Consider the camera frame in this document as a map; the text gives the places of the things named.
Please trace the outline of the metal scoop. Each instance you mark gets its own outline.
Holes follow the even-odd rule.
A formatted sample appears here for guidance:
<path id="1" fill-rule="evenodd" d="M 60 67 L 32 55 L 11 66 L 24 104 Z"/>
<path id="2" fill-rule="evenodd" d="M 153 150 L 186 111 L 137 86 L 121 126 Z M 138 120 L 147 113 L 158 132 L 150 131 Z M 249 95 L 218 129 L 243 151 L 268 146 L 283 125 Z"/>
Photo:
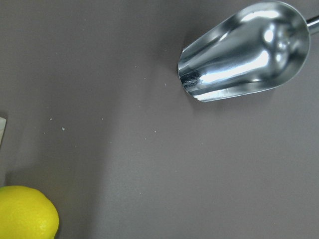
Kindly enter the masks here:
<path id="1" fill-rule="evenodd" d="M 184 48 L 178 76 L 201 102 L 274 89 L 300 72 L 318 31 L 318 17 L 305 19 L 281 1 L 258 2 Z"/>

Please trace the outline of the wooden cutting board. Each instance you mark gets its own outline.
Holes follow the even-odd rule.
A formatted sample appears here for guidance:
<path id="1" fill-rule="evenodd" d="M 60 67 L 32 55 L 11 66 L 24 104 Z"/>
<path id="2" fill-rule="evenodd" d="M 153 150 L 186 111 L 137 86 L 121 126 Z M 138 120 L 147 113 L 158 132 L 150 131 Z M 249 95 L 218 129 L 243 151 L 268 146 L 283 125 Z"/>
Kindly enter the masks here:
<path id="1" fill-rule="evenodd" d="M 6 119 L 0 117 L 0 145 L 2 143 L 5 127 L 6 127 Z"/>

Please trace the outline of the yellow lemon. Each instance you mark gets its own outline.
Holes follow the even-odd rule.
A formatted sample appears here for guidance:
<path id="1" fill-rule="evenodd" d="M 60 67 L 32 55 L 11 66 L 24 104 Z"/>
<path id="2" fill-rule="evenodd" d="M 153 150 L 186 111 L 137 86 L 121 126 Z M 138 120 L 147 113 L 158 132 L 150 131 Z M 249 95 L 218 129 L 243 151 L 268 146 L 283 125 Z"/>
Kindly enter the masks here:
<path id="1" fill-rule="evenodd" d="M 40 191 L 25 186 L 0 189 L 0 237 L 2 239 L 53 239 L 59 215 Z"/>

